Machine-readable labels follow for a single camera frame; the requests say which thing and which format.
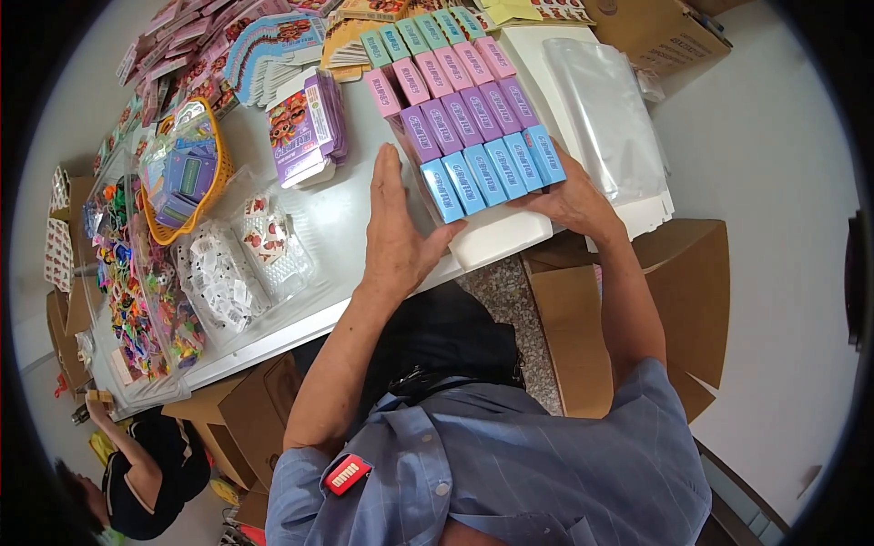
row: woman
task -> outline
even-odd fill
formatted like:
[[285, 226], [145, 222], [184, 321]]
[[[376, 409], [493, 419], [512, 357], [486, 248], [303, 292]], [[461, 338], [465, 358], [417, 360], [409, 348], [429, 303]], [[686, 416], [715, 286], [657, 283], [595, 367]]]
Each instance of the woman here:
[[103, 404], [86, 404], [91, 419], [119, 451], [109, 455], [102, 487], [57, 460], [55, 470], [64, 489], [96, 535], [106, 528], [136, 540], [161, 535], [209, 483], [210, 465], [197, 432], [190, 422], [155, 409], [135, 416], [125, 433]]

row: blue box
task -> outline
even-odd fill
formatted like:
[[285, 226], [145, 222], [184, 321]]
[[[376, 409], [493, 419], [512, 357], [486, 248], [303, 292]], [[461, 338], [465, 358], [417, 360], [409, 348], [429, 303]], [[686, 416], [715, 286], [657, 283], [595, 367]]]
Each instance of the blue box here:
[[512, 135], [504, 136], [503, 143], [507, 145], [507, 151], [513, 158], [513, 163], [519, 169], [519, 175], [522, 177], [522, 182], [525, 184], [525, 189], [528, 191], [539, 190], [544, 187], [544, 181], [538, 174], [538, 168], [531, 159], [531, 152], [528, 151], [528, 145], [521, 133], [513, 133]]
[[486, 206], [493, 207], [507, 200], [507, 194], [498, 182], [495, 166], [491, 164], [489, 154], [482, 144], [476, 144], [464, 149], [464, 158], [468, 160], [470, 172], [474, 173], [476, 183], [482, 192]]
[[525, 129], [522, 136], [531, 152], [531, 157], [534, 158], [534, 164], [538, 166], [544, 186], [567, 180], [565, 170], [558, 159], [558, 152], [552, 146], [552, 140], [543, 125]]
[[449, 179], [452, 180], [455, 193], [458, 194], [461, 207], [464, 211], [467, 214], [473, 214], [486, 208], [479, 188], [476, 187], [474, 176], [470, 174], [468, 163], [464, 161], [464, 156], [461, 155], [461, 152], [449, 154], [442, 161], [443, 166], [446, 167]]
[[443, 163], [435, 159], [424, 163], [419, 169], [443, 221], [448, 224], [464, 218], [464, 210], [461, 208], [458, 196], [455, 195], [455, 190], [452, 189], [449, 175], [443, 169]]
[[507, 151], [503, 140], [486, 142], [482, 147], [489, 154], [489, 159], [495, 166], [495, 172], [507, 192], [507, 197], [515, 199], [526, 195], [528, 190], [525, 189], [525, 183], [522, 182], [522, 177], [519, 176], [516, 164], [513, 162], [510, 152]]

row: tile floor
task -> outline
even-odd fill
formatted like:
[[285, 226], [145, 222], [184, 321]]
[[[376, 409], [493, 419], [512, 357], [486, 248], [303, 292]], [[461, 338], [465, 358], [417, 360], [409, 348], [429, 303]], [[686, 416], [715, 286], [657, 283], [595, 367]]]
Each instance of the tile floor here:
[[496, 321], [516, 327], [516, 343], [523, 355], [528, 392], [550, 414], [564, 415], [540, 315], [519, 255], [481, 267], [455, 281], [474, 295]]

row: plastic basket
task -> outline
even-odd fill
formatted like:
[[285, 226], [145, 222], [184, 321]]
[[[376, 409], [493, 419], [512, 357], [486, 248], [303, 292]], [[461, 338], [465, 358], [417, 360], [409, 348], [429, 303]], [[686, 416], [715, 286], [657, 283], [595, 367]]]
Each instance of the plastic basket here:
[[149, 231], [152, 233], [152, 237], [155, 238], [155, 241], [158, 242], [159, 245], [170, 245], [173, 241], [176, 240], [176, 237], [184, 234], [191, 233], [194, 231], [194, 226], [197, 225], [198, 220], [201, 215], [209, 210], [221, 197], [222, 193], [225, 192], [225, 186], [227, 185], [227, 181], [231, 179], [233, 175], [233, 163], [231, 162], [231, 157], [227, 153], [225, 149], [225, 142], [221, 137], [221, 132], [219, 130], [219, 123], [216, 121], [215, 115], [212, 113], [212, 109], [210, 105], [205, 100], [200, 97], [191, 99], [196, 100], [202, 103], [206, 107], [206, 113], [210, 116], [210, 123], [212, 124], [212, 133], [215, 136], [216, 140], [216, 154], [218, 155], [218, 168], [216, 169], [216, 174], [212, 178], [212, 186], [206, 192], [204, 198], [198, 204], [198, 207], [194, 210], [194, 214], [188, 218], [188, 221], [177, 230], [174, 230], [171, 227], [167, 227], [166, 225], [158, 224], [155, 220], [155, 209], [152, 207], [152, 203], [146, 198], [144, 193], [144, 189], [140, 188], [140, 192], [142, 193], [142, 209], [146, 214], [146, 222], [149, 223]]

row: person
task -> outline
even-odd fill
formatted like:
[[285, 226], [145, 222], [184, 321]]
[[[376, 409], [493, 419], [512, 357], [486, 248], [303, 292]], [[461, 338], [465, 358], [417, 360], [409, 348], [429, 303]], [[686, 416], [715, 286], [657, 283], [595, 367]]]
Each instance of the person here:
[[156, 408], [135, 415], [123, 432], [102, 403], [87, 400], [86, 405], [118, 451], [109, 455], [100, 487], [58, 459], [61, 485], [96, 536], [110, 529], [135, 540], [161, 535], [209, 483], [210, 464], [197, 431], [191, 422]]
[[524, 391], [511, 327], [454, 283], [405, 301], [465, 224], [421, 237], [406, 211], [398, 152], [384, 144], [364, 277], [288, 415], [269, 544], [696, 541], [711, 492], [668, 381], [656, 306], [624, 224], [579, 163], [558, 154], [567, 180], [512, 206], [600, 250], [617, 387], [610, 412], [549, 415]]

